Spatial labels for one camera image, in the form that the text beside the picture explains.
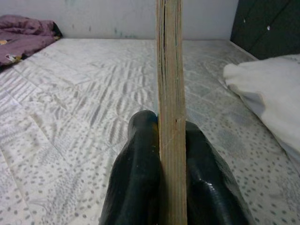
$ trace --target quilted mattress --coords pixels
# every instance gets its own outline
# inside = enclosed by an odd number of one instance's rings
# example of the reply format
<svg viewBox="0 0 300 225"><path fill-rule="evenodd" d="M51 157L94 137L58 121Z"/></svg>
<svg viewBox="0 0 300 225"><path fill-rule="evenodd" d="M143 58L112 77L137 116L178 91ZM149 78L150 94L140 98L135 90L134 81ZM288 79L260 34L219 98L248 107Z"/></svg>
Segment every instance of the quilted mattress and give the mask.
<svg viewBox="0 0 300 225"><path fill-rule="evenodd" d="M155 43L62 39L0 73L0 224L97 225L130 117L155 109ZM300 177L224 86L254 60L229 41L185 41L188 119L229 164L257 224L300 224Z"/></svg>

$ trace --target dark upholstered panel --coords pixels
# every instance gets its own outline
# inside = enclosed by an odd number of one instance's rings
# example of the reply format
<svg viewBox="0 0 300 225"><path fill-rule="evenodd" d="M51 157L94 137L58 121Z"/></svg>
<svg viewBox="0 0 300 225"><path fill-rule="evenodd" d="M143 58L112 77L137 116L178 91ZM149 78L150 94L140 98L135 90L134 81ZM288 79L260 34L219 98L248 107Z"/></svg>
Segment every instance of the dark upholstered panel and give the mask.
<svg viewBox="0 0 300 225"><path fill-rule="evenodd" d="M231 41L259 59L300 53L300 0L240 0Z"/></svg>

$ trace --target wood grain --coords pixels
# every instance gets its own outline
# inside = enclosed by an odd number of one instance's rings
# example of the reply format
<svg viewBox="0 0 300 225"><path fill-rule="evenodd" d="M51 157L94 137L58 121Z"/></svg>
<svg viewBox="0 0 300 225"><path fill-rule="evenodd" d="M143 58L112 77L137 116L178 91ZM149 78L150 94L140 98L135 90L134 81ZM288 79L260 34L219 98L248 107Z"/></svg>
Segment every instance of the wood grain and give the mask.
<svg viewBox="0 0 300 225"><path fill-rule="evenodd" d="M181 18L181 0L157 0L158 126L164 173L160 225L188 224Z"/></svg>

